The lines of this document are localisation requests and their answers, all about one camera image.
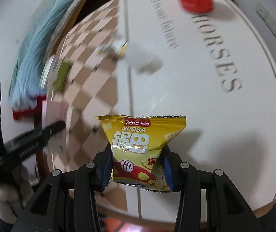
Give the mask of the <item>yellow snack bag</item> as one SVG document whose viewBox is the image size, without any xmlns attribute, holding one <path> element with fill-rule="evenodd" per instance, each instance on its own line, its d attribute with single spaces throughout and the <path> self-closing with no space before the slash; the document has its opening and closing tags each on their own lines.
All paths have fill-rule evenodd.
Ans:
<svg viewBox="0 0 276 232">
<path fill-rule="evenodd" d="M 185 116 L 103 115 L 97 119 L 111 145 L 114 182 L 152 191 L 173 191 L 173 179 L 164 175 L 160 156 L 163 148 L 186 127 Z"/>
</svg>

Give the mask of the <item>pink white medicine box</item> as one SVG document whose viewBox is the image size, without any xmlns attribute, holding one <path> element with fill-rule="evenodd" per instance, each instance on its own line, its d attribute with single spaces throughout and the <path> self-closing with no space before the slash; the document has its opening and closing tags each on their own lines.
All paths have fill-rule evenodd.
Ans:
<svg viewBox="0 0 276 232">
<path fill-rule="evenodd" d="M 45 100 L 42 102 L 42 128 L 48 130 L 47 151 L 64 155 L 66 153 L 66 119 L 68 104 Z"/>
</svg>

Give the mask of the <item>red bed sheet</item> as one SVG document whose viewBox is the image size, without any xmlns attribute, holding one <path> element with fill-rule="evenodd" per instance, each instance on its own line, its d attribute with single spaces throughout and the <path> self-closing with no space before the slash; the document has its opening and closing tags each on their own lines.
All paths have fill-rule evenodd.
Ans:
<svg viewBox="0 0 276 232">
<path fill-rule="evenodd" d="M 24 117 L 31 117 L 42 112 L 42 102 L 46 100 L 46 95 L 38 96 L 36 98 L 36 105 L 34 107 L 27 107 L 26 109 L 15 111 L 13 110 L 13 120 L 21 120 Z"/>
</svg>

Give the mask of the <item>light blue blanket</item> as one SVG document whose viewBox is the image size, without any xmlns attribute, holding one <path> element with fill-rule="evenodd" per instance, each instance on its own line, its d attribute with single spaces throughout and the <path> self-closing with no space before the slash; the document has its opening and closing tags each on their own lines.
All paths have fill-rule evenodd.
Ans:
<svg viewBox="0 0 276 232">
<path fill-rule="evenodd" d="M 11 76 L 8 99 L 15 111 L 34 107 L 36 98 L 46 93 L 39 85 L 44 57 L 55 29 L 79 0 L 41 0 L 33 13 L 33 24 L 26 34 Z"/>
</svg>

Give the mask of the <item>green tissue box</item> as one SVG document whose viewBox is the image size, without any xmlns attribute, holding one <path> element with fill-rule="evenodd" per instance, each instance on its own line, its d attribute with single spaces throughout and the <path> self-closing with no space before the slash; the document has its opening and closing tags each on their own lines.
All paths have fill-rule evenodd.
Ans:
<svg viewBox="0 0 276 232">
<path fill-rule="evenodd" d="M 62 92 L 67 82 L 68 74 L 71 70 L 72 64 L 69 62 L 62 62 L 55 81 L 53 82 L 53 89 L 56 92 Z"/>
</svg>

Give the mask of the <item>checkered bed cover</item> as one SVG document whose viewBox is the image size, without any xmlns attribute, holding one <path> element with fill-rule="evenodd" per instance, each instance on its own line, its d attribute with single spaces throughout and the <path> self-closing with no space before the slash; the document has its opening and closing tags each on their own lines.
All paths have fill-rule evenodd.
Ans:
<svg viewBox="0 0 276 232">
<path fill-rule="evenodd" d="M 96 48 L 123 38 L 161 57 L 162 68 L 138 73 Z M 63 93 L 67 149 L 48 157 L 50 169 L 72 171 L 108 141 L 98 115 L 184 115 L 170 143 L 199 170 L 223 170 L 257 211 L 276 200 L 276 64 L 266 42 L 231 0 L 214 0 L 206 15 L 178 0 L 112 0 L 62 40 L 72 63 Z"/>
</svg>

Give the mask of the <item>crumpled white tissue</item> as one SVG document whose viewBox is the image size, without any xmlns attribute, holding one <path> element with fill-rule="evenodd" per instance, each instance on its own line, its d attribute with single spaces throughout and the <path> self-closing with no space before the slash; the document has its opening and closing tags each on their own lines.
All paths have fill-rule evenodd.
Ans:
<svg viewBox="0 0 276 232">
<path fill-rule="evenodd" d="M 123 60 L 138 73 L 153 74 L 163 66 L 161 57 L 144 46 L 123 38 L 112 38 L 96 48 L 97 55 Z"/>
</svg>

